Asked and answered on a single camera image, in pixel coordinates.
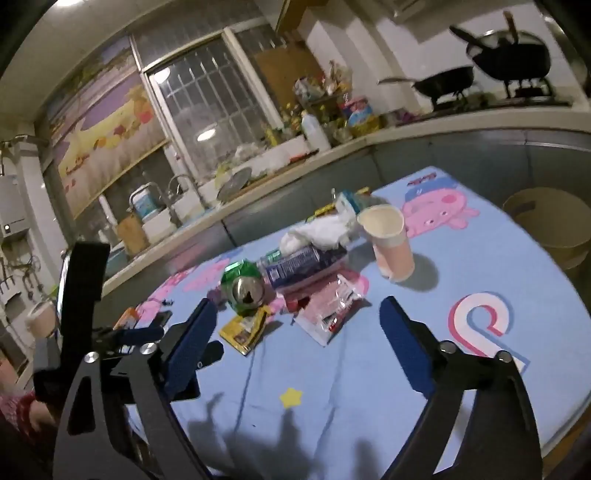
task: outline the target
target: blue tablecloth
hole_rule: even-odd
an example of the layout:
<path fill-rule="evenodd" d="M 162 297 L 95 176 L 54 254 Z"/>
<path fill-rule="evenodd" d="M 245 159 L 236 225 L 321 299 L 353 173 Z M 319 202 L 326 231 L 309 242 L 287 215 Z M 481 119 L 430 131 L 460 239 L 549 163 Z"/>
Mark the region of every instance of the blue tablecloth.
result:
<path fill-rule="evenodd" d="M 375 194 L 403 208 L 416 270 L 403 284 L 383 279 L 371 245 L 358 242 L 350 266 L 369 280 L 367 302 L 322 348 L 291 317 L 248 357 L 226 345 L 199 373 L 202 396 L 173 404 L 201 459 L 240 478 L 379 478 L 424 405 L 379 326 L 378 308 L 395 296 L 409 317 L 466 352 L 511 351 L 530 395 L 543 446 L 578 415 L 591 391 L 591 320 L 551 258 L 502 211 L 427 168 Z M 277 247 L 274 233 L 169 279 L 169 325 L 183 322 L 229 261 Z M 218 328 L 234 315 L 220 312 Z M 301 391 L 285 409 L 280 396 Z M 473 393 L 464 397 L 439 464 L 453 463 Z M 142 434 L 137 411 L 130 419 Z"/>

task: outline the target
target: snack wrapper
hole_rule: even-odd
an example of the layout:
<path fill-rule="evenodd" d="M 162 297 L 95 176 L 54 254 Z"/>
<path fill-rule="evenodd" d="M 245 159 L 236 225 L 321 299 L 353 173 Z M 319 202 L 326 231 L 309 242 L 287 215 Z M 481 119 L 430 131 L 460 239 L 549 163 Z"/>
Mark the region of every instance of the snack wrapper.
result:
<path fill-rule="evenodd" d="M 338 274 L 336 281 L 310 297 L 309 304 L 294 320 L 314 340 L 326 346 L 343 325 L 353 303 L 362 298 L 363 294 L 353 283 Z"/>
<path fill-rule="evenodd" d="M 236 315 L 222 327 L 220 337 L 246 356 L 260 340 L 267 319 L 272 315 L 268 305 L 259 308 L 253 316 Z"/>

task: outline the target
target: pink cartoon pig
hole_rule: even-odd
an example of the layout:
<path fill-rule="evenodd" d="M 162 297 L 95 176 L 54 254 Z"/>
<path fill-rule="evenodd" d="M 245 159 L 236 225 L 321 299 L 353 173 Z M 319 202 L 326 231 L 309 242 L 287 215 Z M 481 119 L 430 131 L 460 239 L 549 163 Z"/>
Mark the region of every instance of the pink cartoon pig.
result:
<path fill-rule="evenodd" d="M 466 195 L 453 188 L 419 194 L 402 206 L 408 237 L 421 235 L 444 224 L 455 230 L 466 228 L 467 218 L 479 214 L 478 210 L 466 204 Z"/>

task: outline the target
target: wall mural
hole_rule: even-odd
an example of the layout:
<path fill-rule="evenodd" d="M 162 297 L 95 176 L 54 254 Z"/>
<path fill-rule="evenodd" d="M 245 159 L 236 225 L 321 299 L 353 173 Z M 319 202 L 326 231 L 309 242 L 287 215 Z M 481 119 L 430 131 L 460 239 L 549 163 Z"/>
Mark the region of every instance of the wall mural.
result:
<path fill-rule="evenodd" d="M 57 92 L 47 117 L 74 217 L 165 140 L 126 37 L 88 61 Z"/>

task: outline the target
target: wok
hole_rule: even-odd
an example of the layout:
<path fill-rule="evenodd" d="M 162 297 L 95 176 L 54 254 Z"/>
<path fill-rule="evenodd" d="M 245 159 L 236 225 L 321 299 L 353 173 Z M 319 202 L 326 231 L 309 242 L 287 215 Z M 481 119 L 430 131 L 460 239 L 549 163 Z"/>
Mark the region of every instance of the wok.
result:
<path fill-rule="evenodd" d="M 550 52 L 544 42 L 531 33 L 498 30 L 476 38 L 458 27 L 450 27 L 450 31 L 468 42 L 466 54 L 478 68 L 496 80 L 542 79 L 550 71 Z"/>

